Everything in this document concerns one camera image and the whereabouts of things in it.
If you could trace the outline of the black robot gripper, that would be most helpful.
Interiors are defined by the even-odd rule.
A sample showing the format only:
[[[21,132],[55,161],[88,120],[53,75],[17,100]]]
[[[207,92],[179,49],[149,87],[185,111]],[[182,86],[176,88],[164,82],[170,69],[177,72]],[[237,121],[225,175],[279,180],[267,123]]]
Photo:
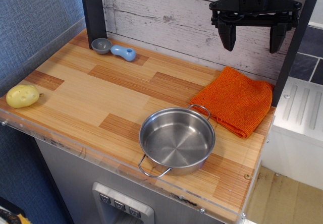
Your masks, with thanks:
[[[209,4],[223,47],[232,51],[236,26],[271,27],[270,53],[277,53],[288,29],[296,28],[302,3],[294,0],[218,0]]]

